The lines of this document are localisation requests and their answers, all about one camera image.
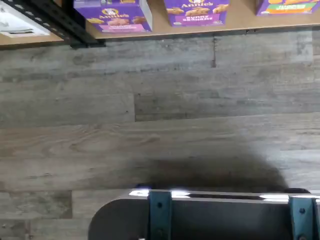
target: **vinyl plank flooring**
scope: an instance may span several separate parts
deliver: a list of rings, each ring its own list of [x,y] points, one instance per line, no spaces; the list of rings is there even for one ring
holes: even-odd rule
[[[315,191],[319,123],[319,113],[303,113],[2,129],[0,189],[159,183]]]
[[[0,192],[0,219],[72,218],[71,192]]]
[[[87,240],[91,219],[41,219],[30,221],[32,240]]]
[[[23,220],[0,219],[2,240],[27,240],[28,231],[28,226]]]
[[[265,66],[312,62],[312,31],[216,37],[216,66]]]

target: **purple snack box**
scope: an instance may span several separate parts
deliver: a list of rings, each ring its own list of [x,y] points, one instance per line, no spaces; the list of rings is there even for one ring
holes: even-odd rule
[[[152,31],[147,0],[74,0],[74,8],[103,33]]]
[[[257,16],[312,14],[320,6],[318,0],[256,0]]]
[[[230,0],[164,0],[173,27],[220,26],[226,23]]]

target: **bolt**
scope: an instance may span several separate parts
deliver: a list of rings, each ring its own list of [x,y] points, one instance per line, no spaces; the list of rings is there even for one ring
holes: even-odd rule
[[[157,229],[157,231],[156,231],[156,233],[160,236],[160,237],[162,237],[163,235],[164,235],[164,231],[162,230],[162,229]]]
[[[305,213],[306,213],[306,210],[305,210],[304,208],[300,208],[299,213],[305,214]]]
[[[300,236],[300,237],[298,238],[298,240],[307,240],[307,238],[302,235],[302,236]]]

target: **wooden shelf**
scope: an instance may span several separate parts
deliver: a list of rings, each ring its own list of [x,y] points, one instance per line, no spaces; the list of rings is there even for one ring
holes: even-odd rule
[[[51,33],[50,36],[28,36],[28,37],[8,37],[0,33],[0,46],[17,45],[17,44],[35,44],[45,42],[60,42],[63,41],[57,35]]]
[[[149,0],[148,3],[153,16],[153,32],[102,33],[90,23],[86,30],[97,39],[112,39],[320,25],[319,11],[305,15],[256,16],[256,0],[230,0],[224,26],[172,27],[164,0]]]

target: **black metal frame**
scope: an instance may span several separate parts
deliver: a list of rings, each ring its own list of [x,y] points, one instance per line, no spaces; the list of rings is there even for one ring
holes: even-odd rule
[[[87,33],[86,21],[73,9],[72,1],[62,7],[52,0],[2,0],[15,10],[62,38],[71,47],[103,47],[104,40]]]

